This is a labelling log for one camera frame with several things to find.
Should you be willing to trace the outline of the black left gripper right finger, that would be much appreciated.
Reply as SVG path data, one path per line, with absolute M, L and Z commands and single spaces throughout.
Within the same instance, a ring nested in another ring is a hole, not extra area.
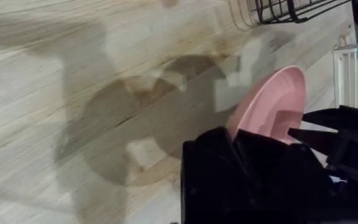
M 295 220 L 331 217 L 338 192 L 310 148 L 244 130 L 234 145 L 262 209 Z

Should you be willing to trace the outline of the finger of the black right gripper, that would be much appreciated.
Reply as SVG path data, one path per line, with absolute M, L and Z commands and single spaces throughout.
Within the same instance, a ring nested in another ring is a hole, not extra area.
M 288 135 L 326 156 L 330 156 L 336 150 L 337 133 L 290 128 Z
M 305 113 L 303 121 L 336 130 L 358 130 L 358 108 L 340 105 Z

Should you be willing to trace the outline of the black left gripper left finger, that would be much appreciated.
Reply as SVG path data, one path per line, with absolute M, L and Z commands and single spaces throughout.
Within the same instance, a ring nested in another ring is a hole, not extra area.
M 183 143 L 181 222 L 245 223 L 247 178 L 224 127 Z

